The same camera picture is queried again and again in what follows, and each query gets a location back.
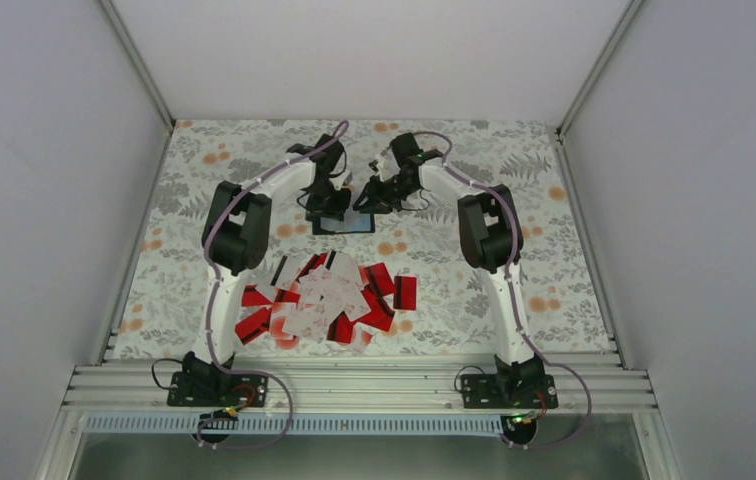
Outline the red card centre right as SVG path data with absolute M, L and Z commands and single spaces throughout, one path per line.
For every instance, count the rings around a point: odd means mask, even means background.
M 395 290 L 393 277 L 385 263 L 377 263 L 363 268 L 366 278 L 366 286 L 376 295 L 384 297 Z

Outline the red card lower right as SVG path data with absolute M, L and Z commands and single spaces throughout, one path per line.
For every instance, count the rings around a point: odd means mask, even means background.
M 370 311 L 356 320 L 357 324 L 389 332 L 393 326 L 395 311 L 392 310 L 382 298 L 372 304 Z

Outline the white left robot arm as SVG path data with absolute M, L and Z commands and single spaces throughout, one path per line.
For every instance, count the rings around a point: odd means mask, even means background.
M 230 375 L 259 373 L 232 367 L 236 314 L 230 296 L 266 255 L 274 203 L 300 193 L 310 220 L 344 219 L 352 193 L 345 187 L 350 172 L 336 170 L 346 158 L 342 137 L 339 130 L 322 135 L 314 146 L 294 144 L 280 163 L 262 174 L 241 183 L 223 181 L 215 188 L 202 229 L 202 254 L 210 273 L 208 300 L 192 347 L 195 359 L 207 365 L 192 383 L 206 404 L 217 405 L 230 396 Z

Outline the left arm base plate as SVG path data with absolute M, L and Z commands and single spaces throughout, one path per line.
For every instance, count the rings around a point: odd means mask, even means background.
M 170 407 L 263 407 L 269 378 L 262 375 L 199 376 L 176 372 L 166 404 Z

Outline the white floral card centre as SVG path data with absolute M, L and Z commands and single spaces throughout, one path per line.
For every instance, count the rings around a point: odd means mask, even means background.
M 301 304 L 318 305 L 321 301 L 329 301 L 341 305 L 348 313 L 358 315 L 369 310 L 358 285 L 342 274 L 331 272 L 324 265 L 300 277 L 296 284 Z

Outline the floral patterned table mat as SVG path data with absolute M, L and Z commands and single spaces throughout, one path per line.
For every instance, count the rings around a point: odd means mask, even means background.
M 141 253 L 118 328 L 117 359 L 180 357 L 204 320 L 207 266 L 201 230 L 216 185 L 252 179 L 295 144 L 312 144 L 331 120 L 181 120 L 154 192 Z M 611 347 L 545 125 L 518 121 L 353 121 L 344 137 L 356 186 L 369 162 L 396 135 L 416 131 L 424 149 L 453 144 L 451 164 L 513 196 L 524 246 L 521 295 L 529 334 L 547 353 L 601 353 Z M 480 274 L 458 244 L 456 207 L 432 193 L 375 220 L 371 234 L 315 236 L 293 199 L 275 205 L 269 249 L 258 278 L 280 257 L 305 260 L 340 250 L 363 265 L 417 280 L 417 307 L 377 331 L 368 355 L 491 353 L 497 345 Z

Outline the red card far right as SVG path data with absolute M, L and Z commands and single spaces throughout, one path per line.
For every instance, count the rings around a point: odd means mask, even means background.
M 394 280 L 393 308 L 414 311 L 417 308 L 418 280 L 416 277 L 397 275 Z

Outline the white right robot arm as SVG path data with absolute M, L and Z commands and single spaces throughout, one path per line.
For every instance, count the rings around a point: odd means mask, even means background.
M 503 404 L 519 407 L 545 379 L 545 366 L 528 336 L 520 291 L 524 238 L 511 192 L 504 185 L 474 180 L 451 165 L 446 152 L 423 150 L 417 142 L 423 134 L 405 133 L 390 142 L 386 151 L 393 154 L 395 170 L 387 152 L 369 162 L 373 175 L 353 208 L 372 214 L 400 212 L 409 196 L 423 190 L 456 202 L 460 249 L 467 264 L 482 272 L 496 326 L 495 391 Z

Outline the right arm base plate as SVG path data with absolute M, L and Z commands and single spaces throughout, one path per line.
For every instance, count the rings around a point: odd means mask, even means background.
M 531 381 L 501 381 L 495 374 L 463 374 L 459 380 L 467 409 L 557 409 L 559 399 L 551 375 Z

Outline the black card holder wallet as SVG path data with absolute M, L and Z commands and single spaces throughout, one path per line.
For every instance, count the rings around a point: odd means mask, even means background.
M 312 221 L 312 234 L 318 236 L 371 234 L 374 232 L 374 215 L 352 210 L 347 211 L 341 220 L 319 217 Z

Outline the aluminium frame post right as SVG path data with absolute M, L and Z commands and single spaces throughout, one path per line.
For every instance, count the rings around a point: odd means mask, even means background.
M 578 119 L 596 85 L 605 73 L 608 64 L 616 54 L 620 44 L 624 41 L 625 36 L 631 29 L 632 24 L 636 21 L 636 18 L 645 4 L 645 0 L 629 0 L 626 3 L 622 13 L 611 30 L 610 35 L 593 62 L 578 92 L 570 103 L 564 117 L 555 129 L 559 138 L 565 138 Z

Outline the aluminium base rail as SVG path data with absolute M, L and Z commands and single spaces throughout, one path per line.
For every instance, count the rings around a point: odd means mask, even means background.
M 657 409 L 644 371 L 625 370 L 612 357 L 563 355 L 568 373 L 549 368 L 559 398 L 558 412 L 635 413 Z M 431 414 L 463 407 L 456 374 L 492 371 L 487 355 L 410 357 L 310 357 L 248 360 L 249 369 L 279 377 L 266 396 L 268 413 L 283 413 L 293 399 L 298 413 Z M 74 369 L 62 400 L 65 410 L 163 411 L 165 386 L 179 369 L 172 362 L 110 361 Z

